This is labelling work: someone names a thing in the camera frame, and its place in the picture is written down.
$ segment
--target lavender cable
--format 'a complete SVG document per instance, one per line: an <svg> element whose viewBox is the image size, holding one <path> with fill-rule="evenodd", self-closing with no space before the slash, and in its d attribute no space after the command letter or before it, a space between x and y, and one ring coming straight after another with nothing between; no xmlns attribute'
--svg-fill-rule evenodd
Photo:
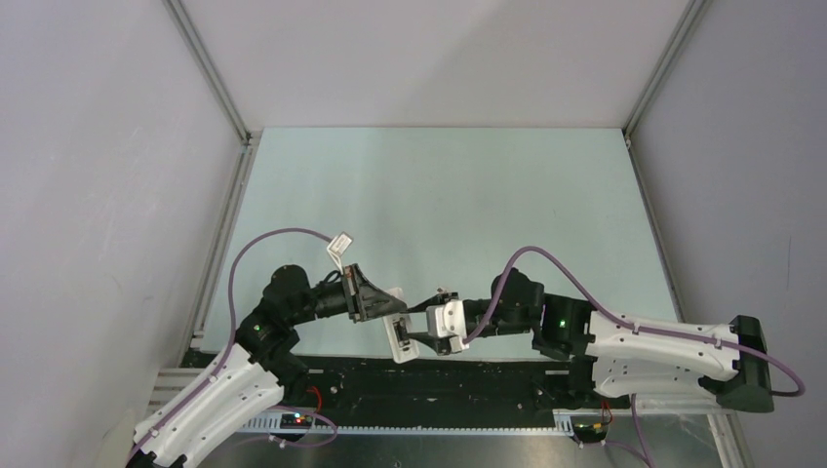
<svg viewBox="0 0 827 468"><path fill-rule="evenodd" d="M489 320L491 319L491 317L493 315L493 310L496 308L496 305L499 302L499 297L502 295L502 290L505 287L505 281L508 278L508 275L511 273L511 268L514 266L514 262L516 262L517 258L519 258L521 255L525 254L526 252L535 252L535 253L541 254L541 255L545 256L549 261L554 263L554 266L556 266L563 273L563 275L565 275L566 278L568 278L569 281L571 281L571 283L574 285L574 287L577 288L577 290L580 291L580 293L583 294L583 296L589 302L591 302L591 304L598 310L598 312L600 312L601 315L603 315L604 317L609 319L615 325L618 325L620 327L624 327L627 330L634 330L635 329L634 324L631 324L629 322L626 322L626 321L618 318L616 315L612 314L609 311L609 309L604 307L603 304L601 304L597 300L597 298L595 298L594 295L592 295L588 290L586 290L586 288L582 285L582 283L580 283L579 281L577 281L576 278L574 278L574 275L569 271L568 268L566 268L566 266L560 260L557 259L557 257L552 255L548 251L546 251L544 249L541 249L540 247L526 246L526 247L523 247L523 248L519 249L518 251L514 252L514 254L511 255L511 258L508 259L508 263L505 264L505 268L502 270L502 275L500 275L499 281L496 283L496 287L494 288L494 292L492 294L492 300L491 300L491 303L489 304L489 308L486 310L486 313L485 313L485 315L483 315L483 318L480 320L480 323L477 325L477 328L474 329L474 331L472 331L471 333L469 333L468 337L466 337L463 340L466 344L470 343L471 341L474 340L474 338L479 336L480 333L483 331L483 329L486 327L486 325L489 323ZM656 334L656 335L660 335L660 336L669 336L669 337L673 337L673 338L688 339L688 340L691 340L691 341L698 341L698 342L706 343L706 344L713 344L713 345L718 345L719 344L718 340L715 339L715 338L711 338L711 337L708 337L708 336L701 336L701 335L692 334L692 333L687 333L687 332L684 332L684 331L663 330L663 329L658 329L658 328L655 328L655 327L647 327L647 326L638 327L638 331L643 332L643 333ZM776 397L800 397L800 396L804 395L805 391L807 390L807 388L805 387L804 381L800 377L798 377L798 375L792 369L790 369L789 367L787 367L786 365L784 365L783 363L781 363L777 359L767 355L766 353L762 353L761 351L750 348L749 346L744 346L740 343L734 343L734 342L725 341L725 340L721 340L720 346L724 346L726 348L731 348L731 349L736 349L736 350L738 350L742 353L749 354L749 355L755 356L759 359L762 359L764 361L767 361L768 363L770 363L773 366L777 367L780 371L787 374L796 383L796 386L798 387L796 390L794 390L792 392L772 390L770 392L771 395L776 396Z"/></svg>
<svg viewBox="0 0 827 468"><path fill-rule="evenodd" d="M574 441L575 441L575 442L577 442L578 444L581 444L581 441L580 441L580 439L577 437L577 435L576 435L576 434L572 434L572 435L571 435L571 438L572 438L572 439L574 439ZM642 453L640 453L640 452L639 452L636 448L634 448L634 447L632 447L632 446L630 446L630 445L628 445L628 444L626 444L626 443L623 443L623 442L617 442L617 441L603 441L602 443L600 443L600 442L595 442L595 443L591 443L591 444L583 444L583 445L584 445L585 447L596 447L596 446L600 446L600 447L617 447L618 449L624 449L624 450L628 451L629 453L631 453L632 455L634 455L634 456L635 456L635 458L638 458L639 460L641 460L641 461L643 461L644 463L646 463L646 465L647 465L647 466L649 466L649 468L652 468L652 466L651 466L651 465L650 465L650 463L646 460L646 458L644 457L644 455L643 455Z"/></svg>
<svg viewBox="0 0 827 468"><path fill-rule="evenodd" d="M304 411L302 409L296 409L296 408L292 408L292 407L281 407L281 406L272 407L271 409L272 410L275 410L275 409L276 410L282 410L282 411L287 411L287 412L297 412L299 414L304 414L305 416L313 416L316 419L321 419L322 421L327 423L329 426L331 426L331 428L333 428L334 432L327 440L319 442L319 443L314 443L314 444L299 444L299 443L296 443L296 442L286 441L284 439L280 439L279 437L277 437L275 435L269 435L269 434L266 435L266 436L262 435L262 436L248 437L247 439L243 439L243 440L241 440L241 441L239 441L239 442L237 442L237 443L235 443L235 444L233 444L233 445L231 445L227 448L221 448L220 450L217 450L217 451L213 452L211 454L211 456L221 456L222 454L224 454L226 452L229 452L229 451L232 451L233 449L236 449L240 446L245 446L247 444L254 444L256 442L275 442L275 441L278 441L280 444L284 443L286 446L298 447L298 448L301 448L301 449L310 449L310 448L321 447L321 446L327 445L327 444L333 442L334 439L336 438L336 436L338 436L338 426L336 426L333 421L329 420L328 418L326 418L325 416L323 416L319 413L311 412L311 411Z"/></svg>
<svg viewBox="0 0 827 468"><path fill-rule="evenodd" d="M195 397L197 397L205 388L207 388L207 385L210 384L210 377L217 376L218 373L223 369L224 364L230 357L230 351L232 350L232 345L235 342L235 329L237 327L237 322L235 318L235 301L233 300L233 283L235 282L235 270L238 267L238 263L241 261L241 258L244 256L244 254L246 254L247 251L255 244L258 244L259 242L263 241L268 237L273 237L279 234L286 234L289 232L309 234L311 236L316 236L319 239L328 243L333 240L332 238L312 229L304 229L302 227L287 227L284 229L276 229L275 231L269 231L265 232L264 234L261 234L255 239L252 239L252 241L248 242L247 245L244 246L244 248L242 248L240 252L238 252L238 254L235 257L235 260L233 260L232 262L232 266L230 267L230 277L229 281L227 282L227 298L229 300L230 305L230 337L227 340L227 346L224 349L224 352L221 353L221 357L220 359L218 359L218 363L216 364L215 370L210 372L210 375L208 375L207 378L205 378L201 383L199 383L198 386L195 387L195 389L189 395L184 397L167 414L165 414L164 417L162 417L157 423L155 423L154 426L150 427L149 430L146 431L146 434L142 438L140 438L138 443L132 447L132 450L130 450L129 459L132 459L132 457L135 456L136 453L138 453L138 450L140 450L140 448L142 448L143 445L146 444L147 441L149 441L149 439L152 437L153 431L156 431L158 430L158 428L163 427L167 423L167 421L172 419L176 414L178 414L181 411L181 409L183 409L187 404L189 404L189 402L194 400Z"/></svg>
<svg viewBox="0 0 827 468"><path fill-rule="evenodd" d="M655 468L654 459L651 457L649 442L644 437L644 430L641 427L641 418L638 416L638 394L632 394L632 421L635 423L635 432L638 433L638 440L641 442L641 449L644 450L644 458L650 468Z"/></svg>

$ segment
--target light blue table surface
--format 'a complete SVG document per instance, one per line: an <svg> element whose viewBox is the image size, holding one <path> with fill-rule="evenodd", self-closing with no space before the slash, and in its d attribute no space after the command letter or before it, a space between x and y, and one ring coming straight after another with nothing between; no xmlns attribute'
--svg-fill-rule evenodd
<svg viewBox="0 0 827 468"><path fill-rule="evenodd" d="M643 200L620 130L266 129L230 239L202 349L229 333L232 258L258 234L308 227L354 239L359 263L408 304L437 287L491 296L508 257L525 245L556 255L608 308L676 320ZM241 321L272 272L295 263L312 284L334 265L325 243L300 234L268 239L242 260L235 282ZM549 293L580 297L554 266L528 253L517 267ZM424 330L424 320L414 320ZM296 354L390 356L380 320L346 315L298 326ZM433 356L424 346L422 356ZM529 334L478 339L459 355L535 359Z"/></svg>

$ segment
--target red wire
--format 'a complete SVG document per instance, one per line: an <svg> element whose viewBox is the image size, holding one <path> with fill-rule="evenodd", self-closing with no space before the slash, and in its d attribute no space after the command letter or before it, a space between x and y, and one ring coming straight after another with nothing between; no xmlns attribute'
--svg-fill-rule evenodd
<svg viewBox="0 0 827 468"><path fill-rule="evenodd" d="M312 385L312 386L310 386L310 388L307 389L307 393L315 393L316 394L316 401L318 402L316 404L316 412L321 411L322 410L322 392L320 392L319 389L316 388L315 385Z"/></svg>
<svg viewBox="0 0 827 468"><path fill-rule="evenodd" d="M601 403L601 408L603 406L605 406L606 411L609 412L609 422L607 422L607 424L611 424L614 421L614 414L611 413L611 407L609 406L609 402L607 402L606 400L603 400L603 402Z"/></svg>

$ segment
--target white wall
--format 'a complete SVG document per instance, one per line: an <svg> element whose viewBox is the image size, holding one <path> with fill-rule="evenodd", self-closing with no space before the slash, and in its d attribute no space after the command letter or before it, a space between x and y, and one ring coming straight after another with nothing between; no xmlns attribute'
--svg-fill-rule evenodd
<svg viewBox="0 0 827 468"><path fill-rule="evenodd" d="M715 2L633 138L688 319L761 318L808 384L741 416L759 467L824 463L825 18L818 0Z"/></svg>
<svg viewBox="0 0 827 468"><path fill-rule="evenodd" d="M159 1L0 6L0 464L86 467L172 364L238 141Z"/></svg>
<svg viewBox="0 0 827 468"><path fill-rule="evenodd" d="M253 129L621 127L688 0L187 0Z"/></svg>

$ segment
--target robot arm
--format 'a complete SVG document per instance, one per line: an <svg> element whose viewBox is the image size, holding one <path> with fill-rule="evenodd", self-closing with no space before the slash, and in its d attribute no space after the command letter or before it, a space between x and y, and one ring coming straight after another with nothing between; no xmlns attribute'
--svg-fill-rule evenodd
<svg viewBox="0 0 827 468"><path fill-rule="evenodd" d="M492 289L498 280L494 279ZM310 287L299 266L281 267L273 273L259 305L238 327L230 349L222 351L229 354L221 369L216 369L220 360L213 361L177 397L136 427L136 443L144 439L145 443L128 467L195 467L259 412L282 401L299 401L308 386L308 369L290 352L298 343L294 326L344 313L354 323L382 319L398 363L418 357L417 343L447 355L468 349L472 332L480 337L533 332L533 349L570 363L561 390L569 395L696 393L717 398L725 408L772 410L766 363L746 366L738 351L617 327L589 302L547 294L541 284L516 269L511 270L491 319L480 327L490 304L490 299L460 300L456 293L441 292L409 308L374 286L356 264L333 272L315 287ZM412 331L414 313L426 314L427 331ZM705 327L623 318L750 342L765 350L758 321L747 317L732 325ZM160 424L179 405L179 411Z"/></svg>

